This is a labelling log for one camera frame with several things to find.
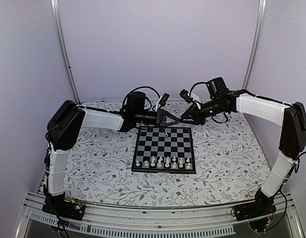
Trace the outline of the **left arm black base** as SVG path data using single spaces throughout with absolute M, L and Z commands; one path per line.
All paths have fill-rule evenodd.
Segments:
M 44 191 L 44 195 L 46 199 L 42 208 L 43 212 L 82 221 L 85 213 L 85 201 L 77 198 L 65 201 L 65 193 L 51 196 L 47 191 Z

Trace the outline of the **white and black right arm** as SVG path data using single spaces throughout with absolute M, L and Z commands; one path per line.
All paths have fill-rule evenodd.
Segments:
M 301 157 L 306 154 L 304 105 L 278 101 L 246 89 L 231 90 L 221 77 L 197 82 L 189 90 L 183 89 L 180 96 L 190 104 L 181 116 L 184 123 L 199 125 L 217 114 L 239 113 L 278 128 L 279 141 L 274 143 L 278 147 L 276 158 L 269 176 L 256 193 L 256 201 L 250 206 L 254 216 L 261 216 L 270 207 L 268 199 L 281 190 L 292 173 L 298 172 Z

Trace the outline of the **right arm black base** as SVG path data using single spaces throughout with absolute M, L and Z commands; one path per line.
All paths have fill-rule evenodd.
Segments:
M 249 226 L 254 232 L 261 233 L 268 230 L 275 218 L 275 212 L 274 197 L 267 197 L 258 191 L 253 202 L 234 206 L 231 215 L 237 221 L 254 219 L 249 222 Z

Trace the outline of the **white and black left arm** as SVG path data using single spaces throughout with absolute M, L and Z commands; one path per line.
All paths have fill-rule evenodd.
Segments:
M 167 127 L 180 122 L 179 118 L 164 109 L 149 111 L 144 108 L 146 95 L 135 91 L 127 95 L 119 111 L 78 105 L 66 100 L 47 124 L 49 144 L 45 158 L 47 179 L 44 194 L 51 196 L 48 206 L 57 215 L 64 215 L 68 205 L 58 196 L 64 194 L 64 173 L 70 149 L 76 144 L 82 128 L 94 127 L 128 132 L 138 123 Z

